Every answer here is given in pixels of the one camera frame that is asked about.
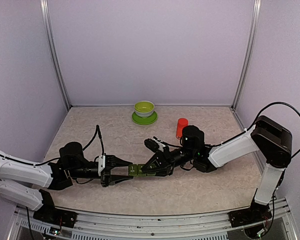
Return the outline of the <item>green weekly pill organizer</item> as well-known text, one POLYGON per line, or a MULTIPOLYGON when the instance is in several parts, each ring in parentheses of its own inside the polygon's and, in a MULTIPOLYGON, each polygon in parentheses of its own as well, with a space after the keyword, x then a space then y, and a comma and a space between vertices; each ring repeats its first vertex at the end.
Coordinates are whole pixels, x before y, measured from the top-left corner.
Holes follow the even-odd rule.
POLYGON ((130 164, 128 166, 128 175, 131 177, 155 177, 155 173, 146 173, 142 171, 144 164, 130 164))

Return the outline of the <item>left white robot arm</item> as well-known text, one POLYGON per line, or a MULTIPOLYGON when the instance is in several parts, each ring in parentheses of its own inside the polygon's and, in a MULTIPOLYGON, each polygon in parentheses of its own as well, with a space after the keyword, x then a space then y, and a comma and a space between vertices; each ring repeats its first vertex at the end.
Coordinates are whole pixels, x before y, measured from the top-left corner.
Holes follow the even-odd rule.
POLYGON ((130 175, 115 175, 114 168, 128 167, 130 162, 102 152, 95 160, 84 157, 86 146, 72 141, 59 150, 59 157, 36 163, 12 157, 0 151, 0 197, 32 210, 35 219, 56 222, 76 213, 55 207, 49 190, 61 191, 73 181, 99 179, 102 187, 133 179, 130 175))

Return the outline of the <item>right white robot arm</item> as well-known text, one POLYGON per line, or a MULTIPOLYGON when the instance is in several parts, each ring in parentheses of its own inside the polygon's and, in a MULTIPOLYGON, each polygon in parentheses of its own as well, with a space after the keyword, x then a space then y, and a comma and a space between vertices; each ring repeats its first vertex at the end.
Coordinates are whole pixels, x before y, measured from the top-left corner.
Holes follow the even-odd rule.
POLYGON ((261 152, 266 165, 251 206, 245 212, 250 222, 256 222, 265 214, 265 207, 296 156, 292 152, 292 142, 292 133, 287 128, 261 113, 248 128, 217 145, 206 144, 204 132, 194 125, 187 125, 182 128, 180 146, 174 150, 156 137, 146 139, 145 146, 154 154, 141 171, 165 177, 171 175, 176 167, 191 162, 196 170, 210 173, 245 155, 261 152))

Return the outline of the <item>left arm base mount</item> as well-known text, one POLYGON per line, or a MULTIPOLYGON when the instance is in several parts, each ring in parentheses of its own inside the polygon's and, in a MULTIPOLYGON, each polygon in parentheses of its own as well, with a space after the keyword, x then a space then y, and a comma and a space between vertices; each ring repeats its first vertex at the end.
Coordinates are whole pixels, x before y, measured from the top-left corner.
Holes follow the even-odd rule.
POLYGON ((73 228, 77 220, 77 213, 55 207, 42 206, 33 213, 33 218, 59 227, 73 228))

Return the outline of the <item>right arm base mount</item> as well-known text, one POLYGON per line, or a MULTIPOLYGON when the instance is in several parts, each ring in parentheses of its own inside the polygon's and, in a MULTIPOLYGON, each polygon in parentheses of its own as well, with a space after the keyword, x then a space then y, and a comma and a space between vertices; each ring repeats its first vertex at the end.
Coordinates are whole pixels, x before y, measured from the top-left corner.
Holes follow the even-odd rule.
POLYGON ((228 213, 229 221, 232 228, 241 227, 265 221, 272 218, 270 210, 258 210, 245 208, 241 210, 235 210, 228 213))

